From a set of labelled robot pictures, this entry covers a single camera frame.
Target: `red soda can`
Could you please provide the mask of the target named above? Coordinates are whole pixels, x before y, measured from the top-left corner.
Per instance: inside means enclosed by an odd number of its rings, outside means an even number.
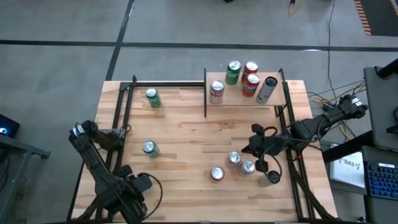
[[[258,70],[259,65],[257,64],[257,62],[248,61],[244,66],[241,82],[244,84],[244,81],[248,78],[248,75],[252,73],[257,73]]]
[[[257,74],[249,74],[248,78],[243,84],[242,94],[245,97],[252,97],[254,96],[257,87],[260,84],[260,77]]]

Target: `soda can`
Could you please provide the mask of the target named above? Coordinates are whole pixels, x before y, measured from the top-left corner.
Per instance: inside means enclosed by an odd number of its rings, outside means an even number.
[[[156,143],[152,140],[146,141],[142,146],[142,150],[151,158],[156,158],[160,156],[159,147],[157,147]]]
[[[228,64],[226,69],[225,82],[230,85],[235,85],[238,82],[240,72],[241,63],[237,60],[233,60]]]
[[[249,74],[257,73],[258,70],[259,70],[259,65],[257,64],[257,62],[248,61],[244,66],[242,79],[241,79],[242,84],[244,84],[244,81],[246,81]]]
[[[158,108],[162,105],[159,92],[156,89],[154,88],[148,89],[146,95],[151,107]]]
[[[254,96],[259,84],[260,77],[257,74],[250,74],[243,84],[242,94],[246,97]]]
[[[219,104],[223,101],[224,83],[221,81],[214,81],[210,85],[210,103]]]
[[[231,151],[226,158],[226,166],[230,169],[237,167],[242,161],[242,157],[238,151]]]
[[[272,92],[275,90],[278,81],[274,77],[268,77],[262,83],[259,94],[257,95],[257,103],[264,104],[267,103],[268,99],[271,97]]]
[[[253,160],[246,159],[239,166],[238,173],[241,175],[249,175],[249,174],[254,173],[255,170],[256,170],[256,166],[254,165]]]
[[[210,177],[212,182],[220,182],[224,178],[224,169],[219,166],[211,168]]]

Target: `orange striped tape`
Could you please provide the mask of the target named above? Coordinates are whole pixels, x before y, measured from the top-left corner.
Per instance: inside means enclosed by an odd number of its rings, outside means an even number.
[[[359,18],[361,19],[361,23],[366,35],[372,35],[372,30],[369,27],[368,20],[366,19],[365,12],[363,11],[363,7],[360,0],[355,0],[355,7],[358,11]]]

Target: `keyboard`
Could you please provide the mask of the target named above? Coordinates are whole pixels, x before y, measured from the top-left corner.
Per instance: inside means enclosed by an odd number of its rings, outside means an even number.
[[[368,195],[398,200],[398,166],[367,162]]]

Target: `can lid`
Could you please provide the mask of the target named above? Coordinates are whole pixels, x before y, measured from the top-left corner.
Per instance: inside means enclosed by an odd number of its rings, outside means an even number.
[[[147,90],[147,96],[148,97],[153,97],[155,95],[156,95],[156,90],[155,89],[151,88],[151,89]]]
[[[231,151],[228,154],[228,159],[229,161],[233,162],[233,163],[239,163],[242,160],[241,155],[239,155],[239,153],[237,151]]]
[[[228,64],[228,66],[232,69],[232,70],[239,70],[241,68],[241,62],[237,61],[237,60],[233,60],[232,62],[230,62]]]
[[[224,88],[224,84],[223,82],[217,80],[211,84],[211,87],[213,87],[215,90],[222,90]]]
[[[269,87],[275,87],[276,84],[278,84],[278,81],[274,77],[268,77],[266,78],[265,83]]]
[[[155,149],[155,144],[151,140],[146,141],[142,146],[142,150],[144,152],[152,152],[154,149]]]
[[[249,173],[252,173],[252,172],[254,172],[254,162],[253,162],[253,160],[250,160],[250,159],[246,159],[244,162],[243,162],[243,164],[242,164],[242,167],[243,167],[243,169],[246,171],[246,172],[249,172]]]
[[[224,177],[224,170],[219,166],[211,168],[211,177],[215,180],[221,180]]]
[[[260,82],[260,77],[257,74],[252,73],[252,74],[248,75],[248,81],[250,83],[259,83]]]
[[[248,61],[246,63],[246,68],[248,68],[248,70],[250,71],[255,71],[259,68],[259,65],[257,64],[257,62]]]

